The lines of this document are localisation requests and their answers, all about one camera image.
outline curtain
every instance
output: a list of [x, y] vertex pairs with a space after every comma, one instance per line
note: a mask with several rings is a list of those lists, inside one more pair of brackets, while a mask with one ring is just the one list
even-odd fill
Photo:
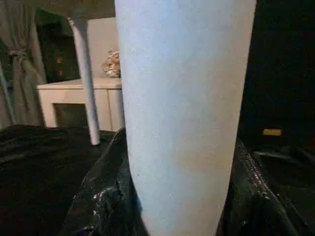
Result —
[[0, 37], [13, 59], [13, 104], [17, 124], [43, 125], [36, 86], [45, 83], [28, 50], [34, 9], [18, 0], [0, 0]]

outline wall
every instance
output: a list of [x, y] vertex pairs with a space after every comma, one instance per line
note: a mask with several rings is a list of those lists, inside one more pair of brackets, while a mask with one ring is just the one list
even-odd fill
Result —
[[89, 20], [88, 24], [92, 73], [104, 75], [102, 64], [107, 60], [108, 51], [118, 49], [116, 18]]

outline teddy bear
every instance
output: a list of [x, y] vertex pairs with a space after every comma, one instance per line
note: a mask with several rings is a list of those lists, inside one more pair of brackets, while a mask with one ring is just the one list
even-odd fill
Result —
[[107, 62], [102, 64], [103, 71], [109, 77], [119, 78], [121, 76], [119, 51], [109, 51], [108, 53]]

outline white dresser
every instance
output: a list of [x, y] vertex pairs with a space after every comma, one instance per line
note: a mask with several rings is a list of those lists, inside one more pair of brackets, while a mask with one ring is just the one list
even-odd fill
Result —
[[[117, 131], [125, 126], [122, 83], [120, 78], [93, 78], [99, 127]], [[38, 94], [48, 127], [57, 127], [54, 104], [85, 104], [81, 80], [38, 85]]]

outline white pole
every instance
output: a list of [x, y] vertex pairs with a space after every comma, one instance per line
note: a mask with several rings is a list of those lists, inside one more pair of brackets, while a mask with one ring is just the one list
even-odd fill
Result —
[[84, 87], [87, 118], [92, 145], [99, 144], [99, 124], [97, 119], [96, 104], [91, 73], [90, 52], [88, 48], [87, 20], [83, 17], [69, 18], [73, 30], [74, 43], [80, 69], [80, 75]]
[[7, 82], [6, 82], [6, 79], [4, 77], [4, 73], [2, 70], [2, 64], [0, 62], [0, 86], [1, 85], [3, 87], [5, 101], [7, 103], [7, 107], [8, 107], [9, 113], [10, 113], [11, 121], [13, 124], [15, 124], [15, 115], [14, 115], [14, 111], [13, 111], [13, 105], [12, 105], [12, 101], [11, 101], [10, 94], [8, 91]]
[[212, 236], [256, 0], [116, 0], [128, 156], [152, 236]]

